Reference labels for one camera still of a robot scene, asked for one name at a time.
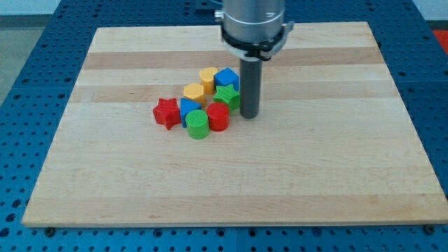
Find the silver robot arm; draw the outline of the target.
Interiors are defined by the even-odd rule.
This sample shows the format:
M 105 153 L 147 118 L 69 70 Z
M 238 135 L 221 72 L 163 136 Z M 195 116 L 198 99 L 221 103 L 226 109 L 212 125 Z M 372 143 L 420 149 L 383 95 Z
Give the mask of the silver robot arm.
M 215 11 L 225 48 L 238 57 L 242 117 L 259 113 L 263 62 L 269 61 L 286 44 L 294 22 L 284 22 L 284 0 L 223 0 Z

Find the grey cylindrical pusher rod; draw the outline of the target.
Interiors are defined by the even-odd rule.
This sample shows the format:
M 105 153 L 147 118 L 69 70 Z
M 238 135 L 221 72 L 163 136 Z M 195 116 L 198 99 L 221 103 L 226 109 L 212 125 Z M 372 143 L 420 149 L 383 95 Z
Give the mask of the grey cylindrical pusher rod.
M 263 63 L 240 60 L 240 114 L 246 119 L 259 112 Z

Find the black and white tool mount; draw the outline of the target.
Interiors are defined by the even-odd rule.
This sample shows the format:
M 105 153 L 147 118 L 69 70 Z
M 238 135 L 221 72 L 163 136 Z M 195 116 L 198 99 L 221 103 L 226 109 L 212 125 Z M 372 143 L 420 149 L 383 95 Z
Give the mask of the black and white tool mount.
M 220 26 L 221 41 L 223 42 L 224 48 L 232 55 L 248 62 L 271 60 L 285 46 L 288 35 L 293 30 L 294 21 L 290 21 L 281 25 L 280 32 L 274 38 L 263 42 L 249 43 L 231 37 L 224 30 L 223 25 Z

